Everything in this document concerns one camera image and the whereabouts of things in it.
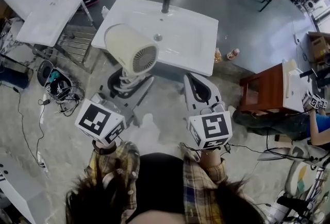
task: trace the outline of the black watch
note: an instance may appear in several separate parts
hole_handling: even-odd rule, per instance
[[[93,140],[93,141],[92,141],[92,144],[93,144],[93,147],[94,147],[95,152],[98,153],[98,154],[101,155],[101,156],[106,156],[106,155],[108,155],[108,154],[111,154],[111,153],[113,153],[113,152],[117,149],[116,142],[114,143],[114,146],[112,146],[112,147],[109,148],[109,149],[98,148],[98,147],[96,146],[96,140]]]

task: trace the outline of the yellow plaid shirt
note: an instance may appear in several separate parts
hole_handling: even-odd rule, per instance
[[[195,223],[222,223],[221,212],[216,201],[215,192],[218,184],[226,180],[225,161],[218,166],[202,169],[197,162],[195,153],[180,145],[184,159],[184,207],[186,222]],[[116,159],[120,160],[120,168],[117,172],[122,175],[128,190],[129,201],[122,214],[122,224],[137,208],[135,181],[139,176],[140,155],[136,146],[131,142],[123,142],[117,147],[114,154],[100,156],[93,151],[90,164],[86,173],[95,176],[95,160],[99,158],[102,176],[114,170]]]

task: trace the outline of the gray floor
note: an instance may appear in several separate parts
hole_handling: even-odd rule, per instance
[[[302,70],[309,69],[293,34],[308,51],[306,33],[314,31],[309,16],[290,0],[274,0],[262,13],[261,0],[171,0],[171,4],[219,20],[217,47],[225,55],[234,48],[241,53],[233,63],[252,72],[261,72],[283,59],[295,59]],[[98,23],[102,22],[101,7],[110,8],[115,0],[101,0],[90,8]]]
[[[103,5],[111,7],[114,1],[101,0],[98,5],[90,8],[98,23],[102,19],[101,7]],[[275,0],[263,13],[257,11],[260,8],[258,0],[172,0],[172,4],[218,19],[218,46],[221,52],[226,53],[232,48],[240,48],[241,54],[234,63],[253,72],[262,71],[280,63],[282,59],[296,56],[295,46],[288,45],[288,41],[293,38],[291,17],[295,31],[301,36],[311,28],[308,18],[288,0]],[[91,55],[97,54],[98,50],[93,49]],[[92,75],[81,71],[73,64],[64,61],[60,61],[59,64],[81,82],[82,87],[86,89],[87,98],[97,91],[113,72],[113,66],[103,55],[100,55]],[[210,77],[210,80],[218,86],[226,105],[237,105],[241,97],[241,89],[237,85],[239,76],[228,75],[232,69],[232,66],[217,65],[214,75]],[[187,111],[184,96],[179,94],[182,86],[181,83],[156,77],[152,89],[136,109],[141,120],[145,114],[148,114],[145,119],[146,124],[155,134],[149,135],[150,138],[143,137],[143,131],[135,133],[136,128],[131,127],[124,132],[122,138],[136,142],[142,153],[151,151],[150,142],[154,143],[153,148],[173,151],[179,142],[191,141],[192,137],[183,120]],[[24,114],[25,133],[35,152],[37,138],[40,137],[38,120],[42,111],[37,102],[44,95],[44,90],[38,84],[35,75],[29,88],[22,91],[21,95],[20,109]],[[74,126],[79,108],[71,117],[64,117],[58,113],[59,108],[55,103],[45,107],[41,124],[45,138],[41,140],[39,146],[49,168],[49,174],[45,175],[34,162],[23,141],[21,117],[17,112],[18,94],[0,86],[0,104],[2,128],[0,146],[3,147],[1,151],[10,152],[27,172],[45,186],[53,212],[47,222],[63,223],[64,195],[72,186],[72,180],[83,173],[92,149],[90,140]],[[233,130],[232,144],[247,145],[258,151],[265,149],[264,137],[247,134],[243,127],[235,124]],[[234,181],[247,176],[249,182],[244,188],[245,193],[256,203],[272,203],[279,191],[284,188],[292,162],[281,160],[257,164],[258,155],[243,147],[233,148],[231,154],[224,155],[227,160],[228,176]]]

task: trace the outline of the sink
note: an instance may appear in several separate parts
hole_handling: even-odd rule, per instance
[[[116,0],[97,31],[92,46],[105,49],[104,33],[114,24],[127,24],[159,46],[157,61],[211,76],[215,56],[218,20],[145,0]]]

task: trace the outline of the gray pants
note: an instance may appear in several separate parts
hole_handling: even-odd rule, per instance
[[[292,140],[301,140],[307,136],[309,116],[305,113],[291,116],[282,113],[252,116],[236,110],[233,113],[233,120],[245,126],[248,132],[259,135],[286,134]]]

